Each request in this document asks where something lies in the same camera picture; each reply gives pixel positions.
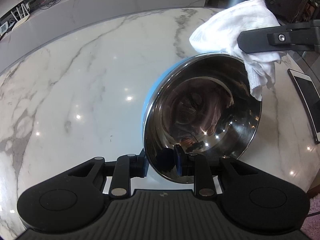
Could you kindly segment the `white wifi router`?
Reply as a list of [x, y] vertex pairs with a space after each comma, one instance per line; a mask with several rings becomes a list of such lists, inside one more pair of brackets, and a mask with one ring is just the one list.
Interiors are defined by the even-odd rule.
[[29, 10], [27, 9], [24, 3], [21, 3], [20, 7], [16, 7], [15, 11], [12, 10], [11, 14], [15, 19], [15, 23], [13, 25], [12, 30], [18, 28], [20, 25], [25, 23], [30, 17]]

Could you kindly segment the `blue steel bowl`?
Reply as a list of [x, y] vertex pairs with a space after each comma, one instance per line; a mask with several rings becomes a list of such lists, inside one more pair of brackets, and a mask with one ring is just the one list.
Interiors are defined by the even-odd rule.
[[226, 54], [192, 56], [167, 69], [150, 88], [143, 106], [143, 147], [163, 178], [191, 184], [174, 147], [209, 161], [240, 158], [260, 122], [261, 101], [250, 93], [244, 62]]

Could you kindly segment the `marble tv console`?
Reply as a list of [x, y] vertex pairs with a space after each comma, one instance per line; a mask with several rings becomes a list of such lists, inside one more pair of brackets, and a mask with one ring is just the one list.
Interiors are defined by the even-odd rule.
[[1, 40], [1, 67], [45, 43], [87, 25], [135, 12], [202, 7], [205, 0], [61, 0], [39, 10]]

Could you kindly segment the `white paper towel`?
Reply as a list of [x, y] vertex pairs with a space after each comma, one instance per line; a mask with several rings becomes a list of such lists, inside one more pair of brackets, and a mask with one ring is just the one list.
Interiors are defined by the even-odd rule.
[[285, 55], [268, 46], [267, 32], [279, 23], [264, 0], [248, 0], [218, 12], [189, 38], [198, 53], [221, 53], [241, 59], [251, 95], [262, 100], [263, 87], [276, 82], [275, 65]]

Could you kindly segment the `white tablet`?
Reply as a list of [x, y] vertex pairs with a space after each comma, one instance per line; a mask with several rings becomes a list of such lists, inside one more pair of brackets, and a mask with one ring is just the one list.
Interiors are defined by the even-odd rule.
[[319, 93], [316, 89], [316, 86], [314, 85], [311, 77], [304, 73], [293, 69], [288, 69], [287, 73], [304, 106], [315, 144], [319, 144]]

